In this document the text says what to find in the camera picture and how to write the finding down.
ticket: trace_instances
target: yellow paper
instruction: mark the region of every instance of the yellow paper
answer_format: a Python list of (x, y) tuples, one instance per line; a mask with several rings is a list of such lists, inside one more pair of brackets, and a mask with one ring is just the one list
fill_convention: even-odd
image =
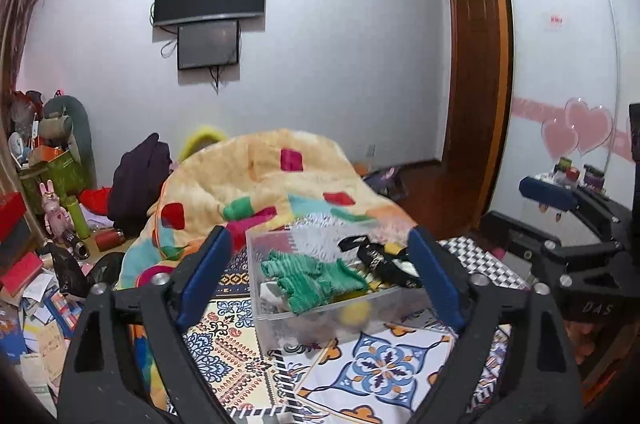
[(40, 348), (40, 355), (47, 369), (49, 380), (53, 382), (62, 374), (66, 356), (65, 341), (55, 321), (42, 327), (38, 334), (38, 347)]

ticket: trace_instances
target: checkered cloth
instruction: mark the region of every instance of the checkered cloth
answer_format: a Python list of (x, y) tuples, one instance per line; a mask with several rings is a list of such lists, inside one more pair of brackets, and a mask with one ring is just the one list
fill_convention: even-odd
[(439, 244), (460, 260), (469, 274), (484, 274), (498, 287), (526, 289), (529, 285), (509, 267), (482, 250), (471, 238), (458, 236), (441, 240)]

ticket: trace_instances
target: red box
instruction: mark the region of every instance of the red box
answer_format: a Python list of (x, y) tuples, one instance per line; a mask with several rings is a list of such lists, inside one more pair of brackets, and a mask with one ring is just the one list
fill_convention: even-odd
[(26, 210), (20, 193), (0, 195), (0, 243), (9, 236)]

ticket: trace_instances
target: blue book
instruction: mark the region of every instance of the blue book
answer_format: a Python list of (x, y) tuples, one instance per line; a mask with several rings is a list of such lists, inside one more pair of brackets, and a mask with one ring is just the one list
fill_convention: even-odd
[(13, 364), (18, 364), (20, 356), (27, 353), (17, 309), (1, 302), (0, 347), (6, 352), (9, 362)]

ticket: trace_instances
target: heart decoration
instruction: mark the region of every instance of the heart decoration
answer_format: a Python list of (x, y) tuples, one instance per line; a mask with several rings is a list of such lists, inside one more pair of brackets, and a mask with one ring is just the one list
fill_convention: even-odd
[(578, 147), (578, 132), (564, 119), (547, 119), (542, 123), (542, 140), (553, 160), (569, 155)]
[(581, 97), (573, 97), (564, 106), (564, 120), (578, 134), (578, 151), (583, 156), (602, 146), (613, 130), (613, 117), (604, 106), (589, 109)]

